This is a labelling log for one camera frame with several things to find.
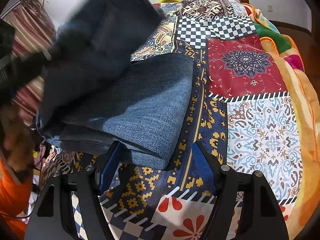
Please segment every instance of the wall socket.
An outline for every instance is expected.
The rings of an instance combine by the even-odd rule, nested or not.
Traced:
[[[272,5],[267,5],[267,11],[272,12]]]

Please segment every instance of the green blanket section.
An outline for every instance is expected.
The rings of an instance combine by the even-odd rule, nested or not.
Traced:
[[[270,37],[274,40],[274,42],[277,45],[278,52],[281,54],[282,52],[286,51],[287,49],[291,49],[291,41],[289,40],[288,37],[276,33],[273,30],[270,30],[269,28],[260,25],[260,24],[254,24],[256,27],[257,34],[259,38],[261,37]]]

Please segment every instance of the wooden floor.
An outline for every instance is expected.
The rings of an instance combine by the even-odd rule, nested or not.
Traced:
[[[320,46],[316,45],[307,33],[283,27],[277,27],[277,29],[281,34],[289,35],[296,43],[306,75],[320,98]]]

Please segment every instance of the silver bolt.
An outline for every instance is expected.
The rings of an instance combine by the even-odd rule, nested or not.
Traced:
[[[221,166],[221,169],[223,170],[223,171],[228,171],[228,170],[230,170],[230,167],[228,166],[228,165],[222,165]]]
[[[263,176],[263,173],[261,171],[255,171],[254,174],[257,176],[257,177],[262,177]]]
[[[94,169],[94,165],[93,164],[89,164],[85,167],[86,171],[92,171]]]
[[[60,171],[54,171],[52,173],[52,176],[54,176],[54,177],[58,177],[59,175],[60,175]]]

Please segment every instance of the bed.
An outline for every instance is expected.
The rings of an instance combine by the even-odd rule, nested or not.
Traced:
[[[320,199],[320,106],[294,41],[260,10],[234,0],[154,6],[167,18],[131,60],[164,53],[190,56],[192,92],[168,167],[120,163],[100,197],[114,238],[200,238],[215,203],[192,156],[192,143],[200,141],[221,164],[263,172],[294,239]],[[52,147],[40,187],[53,171],[79,172],[96,158]],[[238,192],[227,239],[236,235],[242,196]],[[71,199],[78,235],[87,239],[76,192]]]

